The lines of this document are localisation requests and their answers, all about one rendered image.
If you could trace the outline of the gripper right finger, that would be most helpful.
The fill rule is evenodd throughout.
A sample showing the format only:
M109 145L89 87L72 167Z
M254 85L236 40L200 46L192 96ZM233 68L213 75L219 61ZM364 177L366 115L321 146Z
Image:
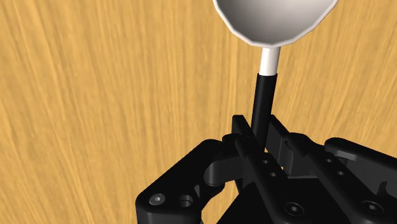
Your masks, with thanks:
M397 224L397 158L340 137L317 144L275 116L267 140L284 172L315 176L351 224Z

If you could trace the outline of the white ladle with black handle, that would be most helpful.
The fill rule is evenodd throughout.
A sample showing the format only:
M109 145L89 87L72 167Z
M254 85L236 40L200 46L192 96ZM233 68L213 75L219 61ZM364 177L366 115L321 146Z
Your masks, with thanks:
M294 43L334 9L338 0L212 0L230 32L261 48L251 129L260 148L267 142L281 47Z

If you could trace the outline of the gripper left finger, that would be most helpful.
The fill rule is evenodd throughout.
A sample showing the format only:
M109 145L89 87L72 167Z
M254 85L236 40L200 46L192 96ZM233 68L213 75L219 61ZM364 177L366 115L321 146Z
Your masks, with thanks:
M239 194L217 224L305 224L305 205L288 180L235 115L231 134L201 142L137 196L137 223L203 224L203 208L236 181Z

